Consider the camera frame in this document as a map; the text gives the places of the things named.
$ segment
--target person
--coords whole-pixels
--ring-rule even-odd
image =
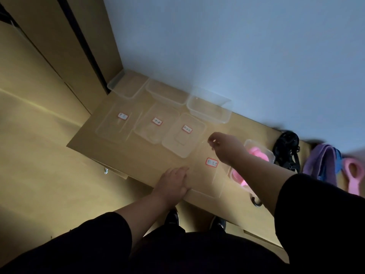
[[[299,272],[356,268],[364,255],[365,200],[308,175],[248,154],[232,135],[208,143],[232,166],[275,218],[290,264],[247,239],[226,234],[216,218],[208,232],[185,233],[172,210],[161,227],[144,234],[182,200],[187,167],[167,170],[153,192],[30,250],[1,273],[223,273]]]

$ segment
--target black shirt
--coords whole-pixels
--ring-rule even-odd
[[[290,265],[264,247],[234,235],[180,233],[142,239],[132,251],[122,216],[105,213],[30,250],[0,273],[284,273],[361,265],[365,199],[304,174],[283,185],[276,235]]]

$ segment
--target handwritten label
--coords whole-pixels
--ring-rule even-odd
[[[183,130],[183,131],[185,131],[185,132],[187,132],[188,134],[189,134],[189,133],[191,133],[191,132],[193,131],[193,129],[192,129],[192,128],[190,128],[188,125],[184,125],[184,126],[182,127],[182,130]]]
[[[152,123],[156,124],[157,126],[161,126],[162,120],[159,120],[157,117],[152,119]]]
[[[127,120],[129,116],[128,116],[128,115],[126,115],[126,114],[124,114],[124,113],[122,113],[122,112],[120,112],[120,113],[118,114],[118,117],[119,117],[120,119]]]
[[[213,160],[211,158],[207,158],[206,165],[207,166],[212,166],[212,167],[217,167],[218,166],[218,161]]]

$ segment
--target clear plastic container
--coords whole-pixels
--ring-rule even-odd
[[[163,138],[162,145],[186,158],[196,147],[205,129],[206,125],[202,121],[183,113]]]
[[[131,70],[122,70],[107,85],[107,87],[126,100],[134,99],[142,92],[148,78]]]
[[[134,132],[152,144],[161,143],[179,115],[174,108],[156,102],[137,123]]]
[[[167,84],[149,79],[146,84],[146,90],[151,93],[152,97],[166,105],[180,108],[186,105],[189,99],[189,94]]]
[[[232,114],[232,100],[202,88],[194,88],[186,106],[192,115],[215,124],[227,123]]]
[[[186,176],[187,186],[206,196],[219,198],[225,183],[225,179],[221,178],[222,173],[218,175],[224,172],[223,164],[205,140],[199,144],[195,153],[194,163]]]
[[[252,154],[252,152],[258,148],[263,154],[265,154],[267,156],[267,159],[270,163],[274,163],[274,161],[275,161],[275,156],[274,156],[273,152],[271,152],[269,149],[262,146],[260,143],[258,143],[256,141],[248,139],[245,141],[244,147],[250,154]],[[248,191],[253,196],[257,197],[257,195],[253,192],[253,190],[247,185],[247,183],[243,180],[243,178],[233,168],[230,168],[230,170],[229,170],[229,177],[231,180],[233,180],[237,184],[239,184],[242,189]]]
[[[124,142],[129,138],[141,115],[142,108],[140,106],[119,99],[112,106],[95,133],[114,143]]]

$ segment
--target person's left hand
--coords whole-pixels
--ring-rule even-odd
[[[188,169],[187,166],[167,169],[152,191],[166,202],[169,209],[175,207],[190,189],[185,183]]]

